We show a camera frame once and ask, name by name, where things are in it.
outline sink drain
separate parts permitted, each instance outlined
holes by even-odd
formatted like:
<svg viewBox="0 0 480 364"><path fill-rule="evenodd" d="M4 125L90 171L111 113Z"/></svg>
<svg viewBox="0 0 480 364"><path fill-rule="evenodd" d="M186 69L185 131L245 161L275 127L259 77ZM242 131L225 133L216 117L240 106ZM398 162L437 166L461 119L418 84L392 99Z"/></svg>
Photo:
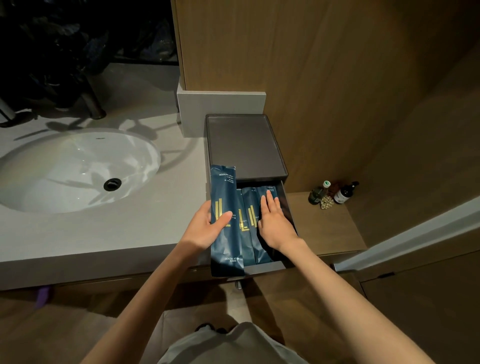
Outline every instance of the sink drain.
<svg viewBox="0 0 480 364"><path fill-rule="evenodd" d="M105 191L109 192L119 189L120 186L121 180L119 180L118 178L110 178L103 184L103 188L105 189Z"/></svg>

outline sink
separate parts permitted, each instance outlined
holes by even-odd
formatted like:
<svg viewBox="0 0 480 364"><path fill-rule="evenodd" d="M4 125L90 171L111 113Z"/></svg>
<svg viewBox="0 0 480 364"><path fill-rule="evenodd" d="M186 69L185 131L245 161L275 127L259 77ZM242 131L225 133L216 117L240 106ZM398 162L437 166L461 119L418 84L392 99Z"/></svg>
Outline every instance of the sink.
<svg viewBox="0 0 480 364"><path fill-rule="evenodd" d="M142 188L160 167L148 139L114 129L64 132L0 159L0 203L56 214L111 203Z"/></svg>

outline bottle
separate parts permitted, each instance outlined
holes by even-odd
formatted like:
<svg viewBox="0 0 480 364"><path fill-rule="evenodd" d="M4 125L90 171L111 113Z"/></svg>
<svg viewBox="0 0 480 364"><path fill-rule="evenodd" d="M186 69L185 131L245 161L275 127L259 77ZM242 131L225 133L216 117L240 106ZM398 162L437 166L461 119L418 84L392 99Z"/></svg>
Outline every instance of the bottle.
<svg viewBox="0 0 480 364"><path fill-rule="evenodd" d="M322 198L328 193L329 187L330 182L324 181L323 188L319 186L310 192L310 195L308 196L308 202L310 202L312 205L319 204Z"/></svg>
<svg viewBox="0 0 480 364"><path fill-rule="evenodd" d="M353 190L355 189L355 186L358 186L360 183L357 181L352 182L351 184L346 184L340 190L333 196L333 201L340 205L347 201L350 197L353 196Z"/></svg>

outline person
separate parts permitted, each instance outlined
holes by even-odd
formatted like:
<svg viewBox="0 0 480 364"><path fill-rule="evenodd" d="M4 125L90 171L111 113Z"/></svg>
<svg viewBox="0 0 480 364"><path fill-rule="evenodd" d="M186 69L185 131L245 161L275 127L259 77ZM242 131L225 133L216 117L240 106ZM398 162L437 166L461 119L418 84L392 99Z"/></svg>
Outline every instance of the person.
<svg viewBox="0 0 480 364"><path fill-rule="evenodd" d="M360 293L319 259L283 216L270 191L261 199L260 233L298 268L323 301L359 364L433 361ZM195 213L172 252L140 288L82 364L138 363L180 277L228 224L226 212L210 224L210 201ZM251 323L228 334L205 326L174 343L159 363L305 363Z"/></svg>

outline box lid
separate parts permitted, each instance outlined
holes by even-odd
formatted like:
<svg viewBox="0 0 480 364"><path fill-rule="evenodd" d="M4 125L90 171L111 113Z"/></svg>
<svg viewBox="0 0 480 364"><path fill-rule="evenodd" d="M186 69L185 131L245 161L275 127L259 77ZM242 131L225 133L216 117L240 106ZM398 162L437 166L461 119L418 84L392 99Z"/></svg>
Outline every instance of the box lid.
<svg viewBox="0 0 480 364"><path fill-rule="evenodd" d="M266 115L207 115L205 122L211 165L235 166L241 182L287 178Z"/></svg>

